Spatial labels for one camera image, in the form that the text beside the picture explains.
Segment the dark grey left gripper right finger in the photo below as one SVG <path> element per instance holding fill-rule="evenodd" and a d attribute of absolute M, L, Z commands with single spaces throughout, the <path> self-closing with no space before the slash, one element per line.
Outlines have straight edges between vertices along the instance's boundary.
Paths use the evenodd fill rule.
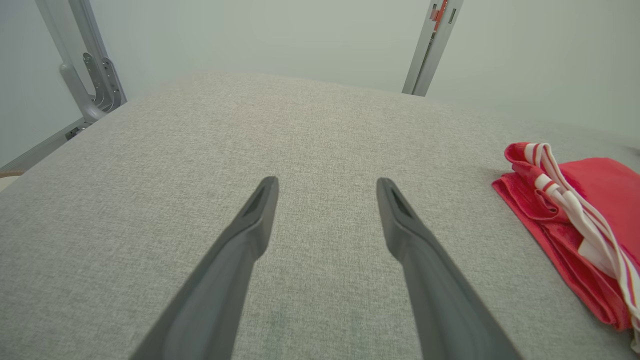
<path fill-rule="evenodd" d="M 393 180 L 378 178 L 376 196 L 386 246 L 403 268 L 423 360 L 522 360 Z"/>

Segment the red jersey with white stripes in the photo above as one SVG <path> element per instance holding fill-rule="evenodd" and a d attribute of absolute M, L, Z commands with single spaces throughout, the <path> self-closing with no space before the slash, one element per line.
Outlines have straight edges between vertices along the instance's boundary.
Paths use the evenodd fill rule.
<path fill-rule="evenodd" d="M 559 163 L 548 143 L 512 143 L 504 155 L 583 235 L 579 255 L 617 281 L 640 357 L 640 174 L 606 157 Z"/>

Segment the grey frame with rounded foot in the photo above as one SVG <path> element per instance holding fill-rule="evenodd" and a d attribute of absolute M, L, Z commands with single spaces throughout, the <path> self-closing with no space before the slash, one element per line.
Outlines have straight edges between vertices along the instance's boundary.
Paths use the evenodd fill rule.
<path fill-rule="evenodd" d="M 51 39 L 61 57 L 59 73 L 77 105 L 85 123 L 93 124 L 126 104 L 128 98 L 122 88 L 114 62 L 99 30 L 90 0 L 61 0 L 63 9 L 71 12 L 70 22 L 86 48 L 82 53 L 83 68 L 87 71 L 87 87 L 74 64 L 73 52 L 67 47 L 64 34 L 57 24 L 51 5 L 57 0 L 34 0 Z"/>

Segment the grey fabric sofa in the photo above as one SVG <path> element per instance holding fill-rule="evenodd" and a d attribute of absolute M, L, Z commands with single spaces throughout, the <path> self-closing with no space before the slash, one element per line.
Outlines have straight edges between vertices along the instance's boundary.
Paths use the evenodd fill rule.
<path fill-rule="evenodd" d="M 391 178 L 530 360 L 638 360 L 491 184 L 505 148 L 640 173 L 640 140 L 274 75 L 131 99 L 0 192 L 0 360 L 128 359 L 259 182 L 279 178 L 233 357 L 422 360 L 377 178 Z"/>

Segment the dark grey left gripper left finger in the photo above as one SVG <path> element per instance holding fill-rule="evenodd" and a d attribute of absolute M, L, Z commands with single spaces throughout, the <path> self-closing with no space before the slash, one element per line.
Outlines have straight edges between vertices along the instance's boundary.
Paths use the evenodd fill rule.
<path fill-rule="evenodd" d="M 254 264 L 266 251 L 279 180 L 259 182 L 129 360 L 231 360 Z"/>

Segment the grey partition post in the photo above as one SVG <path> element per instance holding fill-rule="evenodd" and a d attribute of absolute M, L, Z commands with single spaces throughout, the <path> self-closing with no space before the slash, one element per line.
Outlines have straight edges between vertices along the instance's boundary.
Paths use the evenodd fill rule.
<path fill-rule="evenodd" d="M 429 0 L 403 94 L 424 97 L 444 54 L 465 0 Z"/>

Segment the red shorts with white trim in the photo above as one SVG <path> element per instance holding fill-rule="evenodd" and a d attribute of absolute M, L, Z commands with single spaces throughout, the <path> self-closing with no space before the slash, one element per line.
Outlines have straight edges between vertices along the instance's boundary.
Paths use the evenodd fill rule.
<path fill-rule="evenodd" d="M 617 280 L 578 253 L 583 235 L 546 193 L 517 173 L 505 173 L 491 186 L 526 227 L 553 266 L 594 316 L 617 331 L 632 328 L 631 315 Z"/>

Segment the dark grey base rail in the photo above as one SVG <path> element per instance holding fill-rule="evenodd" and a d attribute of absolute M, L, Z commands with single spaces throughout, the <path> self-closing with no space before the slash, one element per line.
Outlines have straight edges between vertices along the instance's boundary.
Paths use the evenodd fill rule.
<path fill-rule="evenodd" d="M 80 118 L 0 167 L 0 173 L 25 173 L 96 121 Z"/>

